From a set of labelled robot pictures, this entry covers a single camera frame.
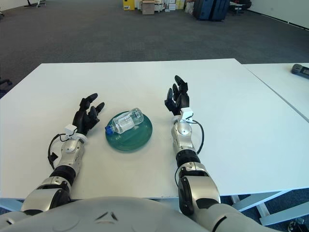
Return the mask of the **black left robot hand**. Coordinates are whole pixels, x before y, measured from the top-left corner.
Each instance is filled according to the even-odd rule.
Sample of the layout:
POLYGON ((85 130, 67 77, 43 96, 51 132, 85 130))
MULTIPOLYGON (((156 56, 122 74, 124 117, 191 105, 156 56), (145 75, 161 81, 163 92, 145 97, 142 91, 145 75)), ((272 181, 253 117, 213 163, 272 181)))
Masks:
POLYGON ((72 124, 77 127, 77 133, 87 136, 88 132, 99 122, 98 114, 104 108, 105 103, 100 103, 97 107, 90 106, 98 97, 97 93, 82 98, 80 108, 76 112, 72 124))

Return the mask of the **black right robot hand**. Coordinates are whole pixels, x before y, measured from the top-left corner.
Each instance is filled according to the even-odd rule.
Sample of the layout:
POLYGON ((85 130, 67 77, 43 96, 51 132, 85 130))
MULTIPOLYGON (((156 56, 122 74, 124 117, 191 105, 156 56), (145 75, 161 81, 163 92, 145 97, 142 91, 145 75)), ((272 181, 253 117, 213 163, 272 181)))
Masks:
POLYGON ((176 83, 169 88, 164 104, 174 116, 178 116, 182 108, 189 107, 188 84, 178 75, 174 79, 176 83))

